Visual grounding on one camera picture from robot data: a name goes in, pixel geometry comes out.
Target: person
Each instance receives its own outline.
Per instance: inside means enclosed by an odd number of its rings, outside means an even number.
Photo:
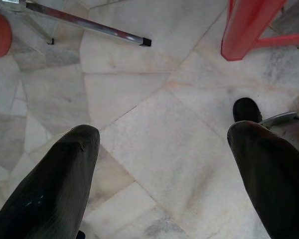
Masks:
[[[299,239],[299,117],[263,120],[249,98],[233,115],[228,143],[257,214],[271,238]]]

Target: foot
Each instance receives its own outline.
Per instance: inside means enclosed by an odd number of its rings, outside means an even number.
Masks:
[[[263,120],[257,104],[250,98],[241,98],[234,103],[235,122],[248,120],[259,123]]]

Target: chair leg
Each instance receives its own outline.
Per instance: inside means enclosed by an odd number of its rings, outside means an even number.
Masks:
[[[256,45],[259,37],[287,0],[230,1],[229,19],[224,32],[221,54],[227,61],[237,61]]]

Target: metal chair leg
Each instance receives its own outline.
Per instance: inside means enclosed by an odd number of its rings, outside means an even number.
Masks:
[[[43,40],[45,40],[46,43],[48,43],[49,45],[54,44],[54,39],[48,33],[46,33],[43,28],[38,23],[36,23],[36,21],[34,21],[29,15],[21,15],[20,19],[24,24],[26,24],[29,28],[36,32]]]
[[[131,43],[136,43],[140,46],[151,46],[151,40],[136,36],[124,31],[120,31],[117,29],[114,29],[112,27],[104,26],[99,23],[89,21],[87,19],[74,16],[71,14],[67,14],[62,11],[55,10],[53,8],[49,8],[47,6],[43,6],[37,3],[33,2],[26,2],[25,7],[29,10],[27,13],[29,14],[37,14],[39,16],[51,18],[53,20],[63,22],[66,24],[70,24],[76,27],[81,27],[87,30],[92,30],[96,32],[100,32],[106,35],[110,36],[115,36],[118,37],[122,40],[131,42]]]

